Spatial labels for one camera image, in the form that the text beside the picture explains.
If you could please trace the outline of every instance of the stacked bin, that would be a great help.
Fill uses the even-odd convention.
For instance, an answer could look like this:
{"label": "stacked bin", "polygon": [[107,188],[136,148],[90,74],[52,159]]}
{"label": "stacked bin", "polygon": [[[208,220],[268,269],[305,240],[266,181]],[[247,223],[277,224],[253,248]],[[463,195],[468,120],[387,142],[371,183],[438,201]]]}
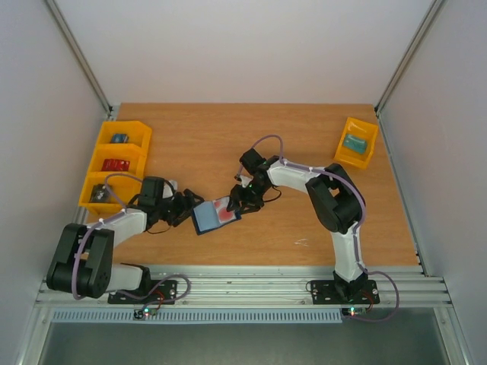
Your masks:
{"label": "stacked bin", "polygon": [[[110,143],[116,133],[127,135],[127,143]],[[139,121],[103,122],[78,204],[96,215],[118,212],[121,207],[111,196],[106,203],[90,203],[93,187],[103,184],[108,175],[115,173],[102,171],[103,162],[111,158],[130,161],[129,170],[121,173],[143,179],[151,134],[152,129]],[[123,202],[128,202],[141,188],[140,182],[123,176],[111,177],[109,184]]]}

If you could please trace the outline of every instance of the wooden table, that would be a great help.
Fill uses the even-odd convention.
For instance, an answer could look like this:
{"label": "wooden table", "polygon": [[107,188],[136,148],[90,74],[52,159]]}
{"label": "wooden table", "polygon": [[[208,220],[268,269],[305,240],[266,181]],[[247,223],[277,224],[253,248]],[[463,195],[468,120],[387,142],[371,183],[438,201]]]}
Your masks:
{"label": "wooden table", "polygon": [[[123,104],[118,120],[140,120],[153,129],[146,176],[175,179],[206,200],[228,195],[241,154],[258,138],[276,133],[285,157],[328,166],[348,116],[377,123],[371,105]],[[257,148],[279,153],[274,138]],[[345,166],[365,197],[361,229],[367,265],[417,265],[384,141],[377,138],[366,170]],[[269,190],[268,197],[275,192]],[[160,222],[152,230],[166,227]],[[334,265],[330,234],[307,195],[282,188],[282,197],[241,221],[197,236],[190,219],[166,233],[143,233],[116,248],[115,262],[191,265]]]}

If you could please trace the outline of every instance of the wall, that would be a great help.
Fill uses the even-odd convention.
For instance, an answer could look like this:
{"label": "wall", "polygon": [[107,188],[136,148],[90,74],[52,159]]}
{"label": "wall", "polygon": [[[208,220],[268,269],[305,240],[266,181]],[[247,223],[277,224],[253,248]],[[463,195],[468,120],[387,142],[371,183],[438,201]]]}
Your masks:
{"label": "wall", "polygon": [[376,103],[431,0],[58,0],[111,103]]}
{"label": "wall", "polygon": [[0,11],[0,363],[13,364],[103,111],[40,0]]}
{"label": "wall", "polygon": [[419,242],[487,363],[487,2],[448,1],[384,111]]}

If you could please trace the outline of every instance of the orange bin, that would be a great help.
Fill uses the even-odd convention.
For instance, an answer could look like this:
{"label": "orange bin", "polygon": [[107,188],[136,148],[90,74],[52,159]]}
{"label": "orange bin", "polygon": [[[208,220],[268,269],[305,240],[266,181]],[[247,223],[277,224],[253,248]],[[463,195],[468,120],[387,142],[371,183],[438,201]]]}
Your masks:
{"label": "orange bin", "polygon": [[[365,169],[372,158],[372,154],[374,153],[375,140],[377,139],[378,132],[378,125],[348,117],[345,128],[343,129],[340,143],[336,149],[334,160]],[[359,154],[358,152],[345,147],[343,142],[346,135],[352,135],[366,141],[367,147],[365,152],[363,154]]]}
{"label": "orange bin", "polygon": [[[126,134],[127,143],[110,143],[116,133]],[[88,173],[84,179],[83,189],[78,204],[93,214],[111,214],[118,212],[121,207],[113,197],[108,202],[91,203],[91,193],[96,185],[104,184],[105,178],[112,173],[124,173],[144,178],[145,162],[152,129],[139,121],[103,122],[98,135],[93,156],[91,157]],[[101,171],[106,159],[127,160],[130,162],[128,171]],[[128,202],[135,194],[140,192],[141,183],[124,176],[110,177],[109,184],[115,194],[123,201]]]}

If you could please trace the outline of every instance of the purple cable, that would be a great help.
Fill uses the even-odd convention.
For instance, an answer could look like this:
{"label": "purple cable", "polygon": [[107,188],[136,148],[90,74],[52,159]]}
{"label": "purple cable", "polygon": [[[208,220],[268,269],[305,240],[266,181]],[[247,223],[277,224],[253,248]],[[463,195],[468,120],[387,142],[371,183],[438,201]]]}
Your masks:
{"label": "purple cable", "polygon": [[[139,181],[140,183],[142,182],[142,180],[140,180],[138,177],[135,177],[133,175],[129,175],[129,174],[126,174],[126,173],[111,173],[110,175],[108,175],[106,178],[105,178],[105,188],[107,189],[107,191],[109,192],[109,194],[111,196],[113,196],[115,198],[115,200],[118,201],[118,203],[120,205],[122,205],[123,209],[126,208],[126,205],[124,202],[122,202],[122,199],[120,199],[116,194],[115,192],[110,188],[110,186],[108,185],[108,179],[110,177],[113,177],[113,176],[124,176],[124,177],[129,177],[130,179],[134,179],[134,180],[137,180]],[[123,215],[125,214],[124,211],[121,211],[107,219],[104,219],[103,222],[105,224],[107,223],[110,223],[120,217],[122,217]],[[84,247],[86,246],[86,243],[88,242],[88,238],[90,237],[90,235],[93,233],[94,230],[96,230],[99,226],[103,225],[102,222],[97,222],[95,223],[93,226],[91,226],[90,228],[88,228],[88,230],[86,231],[86,233],[84,234],[83,238],[81,239],[81,242],[79,244],[79,247],[78,247],[78,251],[76,252],[75,254],[75,263],[73,265],[73,273],[72,273],[72,278],[71,278],[71,292],[73,294],[73,297],[76,299],[76,300],[80,300],[80,299],[83,299],[84,297],[81,296],[81,295],[78,295],[78,290],[76,288],[76,281],[78,280],[78,270],[79,270],[79,263],[81,261],[81,254],[83,253],[83,250],[84,250]]]}
{"label": "purple cable", "polygon": [[175,297],[175,298],[172,298],[172,299],[164,299],[162,301],[162,303],[172,303],[172,302],[175,302],[176,300],[183,299],[191,291],[191,281],[189,281],[188,277],[185,276],[185,275],[183,275],[183,274],[172,274],[172,275],[168,275],[168,276],[163,277],[162,279],[160,279],[156,283],[156,285],[152,289],[150,289],[150,291],[148,292],[148,294],[147,295],[144,295],[143,297],[140,297],[140,296],[131,294],[128,291],[125,291],[125,290],[118,290],[117,293],[123,294],[126,297],[129,297],[129,298],[132,298],[132,299],[144,300],[149,295],[151,295],[152,293],[154,293],[157,290],[157,288],[159,287],[159,285],[161,285],[162,283],[164,283],[166,280],[169,280],[169,279],[172,279],[172,278],[180,278],[180,279],[183,279],[186,282],[186,290],[184,291],[184,293],[182,293],[178,297]]}
{"label": "purple cable", "polygon": [[[306,166],[306,165],[301,165],[299,163],[291,163],[291,162],[286,161],[284,159],[284,142],[283,142],[282,138],[279,135],[266,135],[266,136],[262,137],[261,139],[259,139],[258,141],[256,141],[252,145],[252,148],[255,148],[264,139],[271,138],[271,137],[275,137],[275,138],[277,138],[279,140],[279,143],[280,143],[280,148],[279,148],[279,162],[280,163],[286,164],[289,167],[294,167],[294,168],[299,169],[299,170],[303,170],[303,171],[307,171],[307,172],[320,173],[322,175],[329,176],[332,179],[336,179],[336,180],[340,181],[343,185],[345,185],[347,188],[349,188],[350,191],[352,191],[353,195],[355,195],[355,197],[358,200],[358,203],[360,204],[360,209],[362,211],[361,219],[354,226],[353,231],[352,231],[353,232],[353,243],[354,243],[355,261],[357,262],[358,267],[365,274],[367,274],[367,275],[377,275],[377,274],[383,275],[387,280],[390,281],[390,283],[393,285],[394,291],[396,293],[396,306],[394,307],[394,310],[391,313],[389,313],[389,315],[385,316],[382,319],[367,319],[367,318],[361,318],[361,317],[356,317],[356,316],[347,316],[347,317],[349,317],[350,319],[357,319],[358,321],[362,321],[362,322],[384,322],[384,321],[387,321],[388,319],[391,319],[392,317],[394,317],[396,315],[396,313],[397,313],[397,310],[399,309],[399,289],[397,288],[396,283],[385,272],[383,272],[383,271],[368,271],[366,268],[364,268],[360,264],[360,255],[359,255],[359,252],[358,252],[358,237],[357,237],[357,231],[358,231],[358,228],[365,221],[365,216],[367,215],[367,208],[365,207],[364,199],[362,198],[362,196],[360,195],[360,193],[358,192],[358,190],[350,182],[348,182],[347,180],[343,179],[341,176],[338,176],[338,175],[336,175],[334,173],[331,173],[329,171],[326,171],[325,169],[318,169],[318,168],[315,168],[315,167],[311,167],[310,168],[309,166]],[[237,172],[237,176],[240,176],[240,174],[242,173],[242,169],[243,168],[244,167],[240,165],[240,168],[238,169],[238,172]]]}

